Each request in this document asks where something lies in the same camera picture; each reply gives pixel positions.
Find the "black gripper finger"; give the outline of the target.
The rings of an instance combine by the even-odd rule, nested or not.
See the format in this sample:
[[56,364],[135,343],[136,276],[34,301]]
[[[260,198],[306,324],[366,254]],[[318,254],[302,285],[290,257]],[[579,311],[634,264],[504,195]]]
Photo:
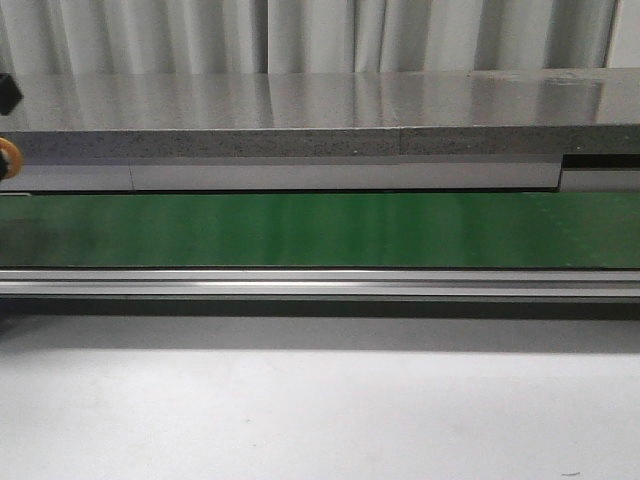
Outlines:
[[0,114],[9,115],[24,98],[22,91],[9,73],[0,74]]

